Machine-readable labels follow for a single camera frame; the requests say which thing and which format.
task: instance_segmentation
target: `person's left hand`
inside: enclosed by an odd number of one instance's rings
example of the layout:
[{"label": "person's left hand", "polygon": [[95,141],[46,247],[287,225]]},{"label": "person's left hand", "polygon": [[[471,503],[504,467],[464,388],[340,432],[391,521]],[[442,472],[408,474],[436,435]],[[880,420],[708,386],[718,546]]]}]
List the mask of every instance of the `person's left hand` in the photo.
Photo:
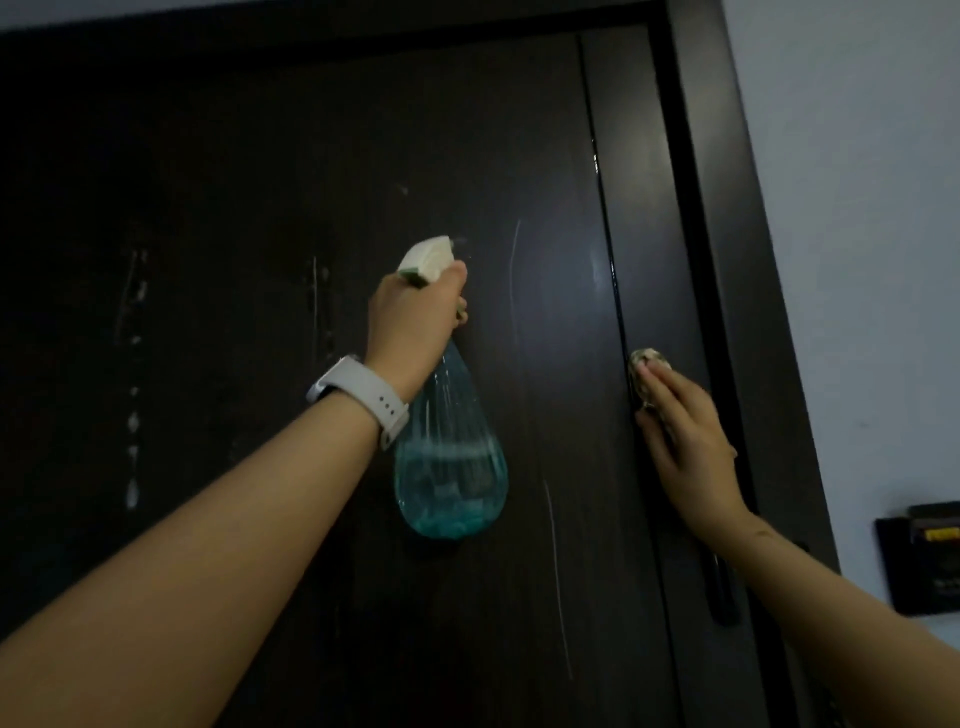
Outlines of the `person's left hand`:
[{"label": "person's left hand", "polygon": [[403,401],[416,396],[437,366],[453,329],[467,322],[467,302],[460,296],[466,282],[467,265],[456,260],[437,282],[421,289],[390,274],[370,299],[365,363]]}]

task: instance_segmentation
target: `smartwatch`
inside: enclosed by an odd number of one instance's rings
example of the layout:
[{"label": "smartwatch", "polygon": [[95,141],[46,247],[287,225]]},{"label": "smartwatch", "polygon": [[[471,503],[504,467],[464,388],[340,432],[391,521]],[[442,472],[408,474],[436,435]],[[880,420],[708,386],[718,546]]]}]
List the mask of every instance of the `smartwatch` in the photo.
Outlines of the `smartwatch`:
[{"label": "smartwatch", "polygon": [[349,394],[380,422],[383,427],[381,449],[388,449],[410,421],[408,405],[397,396],[394,388],[361,364],[353,354],[342,358],[317,379],[306,393],[306,400],[313,404],[329,392],[330,387]]}]

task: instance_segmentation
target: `yellow label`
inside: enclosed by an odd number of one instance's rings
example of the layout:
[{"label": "yellow label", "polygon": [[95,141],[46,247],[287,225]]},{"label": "yellow label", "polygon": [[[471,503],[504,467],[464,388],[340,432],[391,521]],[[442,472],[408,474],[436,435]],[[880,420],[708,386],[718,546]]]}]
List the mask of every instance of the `yellow label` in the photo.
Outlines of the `yellow label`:
[{"label": "yellow label", "polygon": [[960,526],[931,528],[924,531],[924,536],[928,541],[957,541],[960,540]]}]

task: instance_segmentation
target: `door frame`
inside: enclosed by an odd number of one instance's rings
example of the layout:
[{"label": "door frame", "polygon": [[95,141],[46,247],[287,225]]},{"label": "door frame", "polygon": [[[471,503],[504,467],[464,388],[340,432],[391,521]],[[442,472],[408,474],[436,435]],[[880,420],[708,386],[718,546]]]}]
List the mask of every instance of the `door frame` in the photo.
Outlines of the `door frame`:
[{"label": "door frame", "polygon": [[[467,42],[647,25],[691,273],[725,426],[750,505],[838,569],[803,387],[720,0],[301,0],[176,10],[0,34],[0,82],[51,87],[332,61]],[[823,724],[829,702],[751,604],[778,725]]]}]

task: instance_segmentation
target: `forearm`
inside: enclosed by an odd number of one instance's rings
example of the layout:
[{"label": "forearm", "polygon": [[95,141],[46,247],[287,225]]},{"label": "forearm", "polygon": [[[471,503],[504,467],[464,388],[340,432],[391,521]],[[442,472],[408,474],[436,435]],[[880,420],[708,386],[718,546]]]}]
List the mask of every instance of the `forearm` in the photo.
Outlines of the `forearm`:
[{"label": "forearm", "polygon": [[714,545],[857,726],[956,725],[960,653],[751,518]]},{"label": "forearm", "polygon": [[376,448],[334,393],[0,645],[7,725],[209,725]]}]

